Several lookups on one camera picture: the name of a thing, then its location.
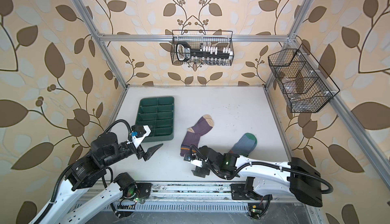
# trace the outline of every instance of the compartment organizer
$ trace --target compartment organizer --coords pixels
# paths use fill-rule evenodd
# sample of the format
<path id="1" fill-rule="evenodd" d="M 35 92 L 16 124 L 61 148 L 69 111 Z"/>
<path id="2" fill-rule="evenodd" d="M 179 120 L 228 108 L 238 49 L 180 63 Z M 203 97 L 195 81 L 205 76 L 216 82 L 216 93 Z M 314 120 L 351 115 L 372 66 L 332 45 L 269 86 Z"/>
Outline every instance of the compartment organizer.
<path id="1" fill-rule="evenodd" d="M 231 66 L 232 35 L 232 31 L 226 30 L 173 30 L 172 64 Z"/>
<path id="2" fill-rule="evenodd" d="M 168 97 L 143 98 L 140 100 L 136 125 L 148 125 L 151 132 L 142 142 L 173 139 L 173 115 L 175 99 Z"/>
<path id="3" fill-rule="evenodd" d="M 309 64 L 304 56 L 306 51 L 301 45 L 268 56 L 271 71 L 292 113 L 316 113 L 340 91 L 316 58 L 318 68 Z M 329 88 L 318 73 L 331 80 L 337 89 Z"/>

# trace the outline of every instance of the green tray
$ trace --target green tray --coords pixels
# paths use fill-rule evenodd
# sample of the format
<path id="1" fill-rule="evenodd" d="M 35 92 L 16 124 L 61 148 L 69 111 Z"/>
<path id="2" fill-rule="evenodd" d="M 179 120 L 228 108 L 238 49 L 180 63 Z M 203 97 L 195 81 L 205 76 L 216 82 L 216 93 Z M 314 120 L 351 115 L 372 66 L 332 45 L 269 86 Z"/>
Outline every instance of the green tray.
<path id="1" fill-rule="evenodd" d="M 151 132 L 142 142 L 173 139 L 175 99 L 172 96 L 144 98 L 138 107 L 136 125 L 148 125 Z"/>

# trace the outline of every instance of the floral wallpaper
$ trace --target floral wallpaper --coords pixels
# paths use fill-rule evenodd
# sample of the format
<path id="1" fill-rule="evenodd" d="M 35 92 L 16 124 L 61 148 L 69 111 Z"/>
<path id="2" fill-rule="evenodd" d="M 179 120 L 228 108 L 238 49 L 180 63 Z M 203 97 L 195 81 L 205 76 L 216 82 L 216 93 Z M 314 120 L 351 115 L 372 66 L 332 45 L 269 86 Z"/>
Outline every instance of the floral wallpaper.
<path id="1" fill-rule="evenodd" d="M 83 0 L 101 33 L 231 30 L 286 35 L 303 0 Z"/>
<path id="2" fill-rule="evenodd" d="M 328 104 L 315 114 L 292 114 L 278 86 L 270 88 L 270 95 L 293 156 L 334 187 L 322 195 L 325 223 L 388 223 L 390 191 L 333 108 Z"/>
<path id="3" fill-rule="evenodd" d="M 315 0 L 298 34 L 390 159 L 390 0 Z"/>
<path id="4" fill-rule="evenodd" d="M 233 46 L 232 66 L 172 65 L 170 43 L 111 42 L 109 49 L 129 85 L 265 84 L 270 74 L 267 56 L 275 52 L 272 49 L 280 49 L 278 43 L 235 42 Z"/>
<path id="5" fill-rule="evenodd" d="M 2 223 L 28 223 L 122 92 L 70 0 L 0 0 Z"/>

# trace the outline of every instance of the wire basket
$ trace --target wire basket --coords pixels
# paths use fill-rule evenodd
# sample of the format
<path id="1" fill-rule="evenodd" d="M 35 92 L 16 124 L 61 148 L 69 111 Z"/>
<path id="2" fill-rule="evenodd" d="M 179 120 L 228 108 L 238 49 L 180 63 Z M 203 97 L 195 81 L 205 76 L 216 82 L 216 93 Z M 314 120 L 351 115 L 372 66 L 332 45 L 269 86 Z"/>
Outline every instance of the wire basket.
<path id="1" fill-rule="evenodd" d="M 320 68 L 309 64 L 304 56 L 306 51 L 301 45 L 268 56 L 271 71 L 292 113 L 316 113 L 340 91 L 319 63 Z M 318 73 L 329 78 L 337 89 L 329 88 Z"/>
<path id="2" fill-rule="evenodd" d="M 173 30 L 172 64 L 231 66 L 232 35 L 226 30 Z"/>

